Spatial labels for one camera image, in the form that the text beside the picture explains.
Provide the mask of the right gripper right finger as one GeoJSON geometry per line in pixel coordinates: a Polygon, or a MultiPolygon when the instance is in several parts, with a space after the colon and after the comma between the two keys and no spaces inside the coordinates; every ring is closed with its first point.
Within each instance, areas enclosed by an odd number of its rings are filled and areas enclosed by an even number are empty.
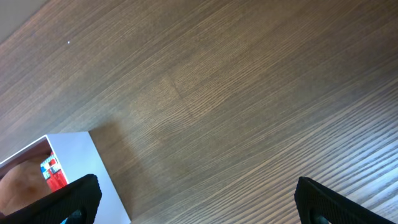
{"type": "Polygon", "coordinates": [[[294,200],[302,224],[394,224],[308,177],[298,179],[294,200]]]}

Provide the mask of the red toy fire truck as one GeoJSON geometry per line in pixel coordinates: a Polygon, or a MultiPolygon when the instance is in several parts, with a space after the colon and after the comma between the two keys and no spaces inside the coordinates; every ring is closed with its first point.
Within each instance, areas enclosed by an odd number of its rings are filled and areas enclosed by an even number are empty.
{"type": "Polygon", "coordinates": [[[40,164],[41,172],[51,191],[57,191],[65,187],[68,182],[54,153],[51,153],[46,160],[40,164]]]}

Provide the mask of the brown plush toy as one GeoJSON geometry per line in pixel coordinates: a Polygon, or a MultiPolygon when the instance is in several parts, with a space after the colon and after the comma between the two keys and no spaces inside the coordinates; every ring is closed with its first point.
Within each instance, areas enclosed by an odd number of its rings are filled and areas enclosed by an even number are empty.
{"type": "Polygon", "coordinates": [[[10,215],[52,193],[40,165],[48,158],[41,155],[13,167],[1,179],[1,213],[10,215]]]}

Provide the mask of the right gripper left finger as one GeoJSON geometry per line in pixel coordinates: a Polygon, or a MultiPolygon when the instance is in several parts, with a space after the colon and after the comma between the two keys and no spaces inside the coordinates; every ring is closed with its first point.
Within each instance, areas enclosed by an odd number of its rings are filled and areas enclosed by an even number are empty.
{"type": "Polygon", "coordinates": [[[101,200],[98,178],[88,174],[50,195],[1,218],[1,223],[92,224],[101,200]]]}

